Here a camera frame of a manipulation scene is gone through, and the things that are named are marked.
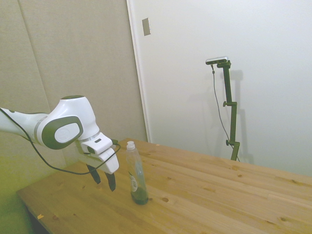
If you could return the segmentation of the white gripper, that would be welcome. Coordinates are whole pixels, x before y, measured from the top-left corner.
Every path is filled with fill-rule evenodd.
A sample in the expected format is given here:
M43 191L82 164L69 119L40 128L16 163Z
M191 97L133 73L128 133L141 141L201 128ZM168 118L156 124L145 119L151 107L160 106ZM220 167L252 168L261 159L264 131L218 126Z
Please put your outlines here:
M83 150L82 145L78 140L75 141L75 145L79 152L79 160L87 164L89 173L96 184L100 184L101 179L95 168L103 163L103 165L100 166L99 169L105 172L109 188L113 192L116 189L116 179L114 172L119 168L119 162L114 149L109 147L102 153L93 154L87 149Z

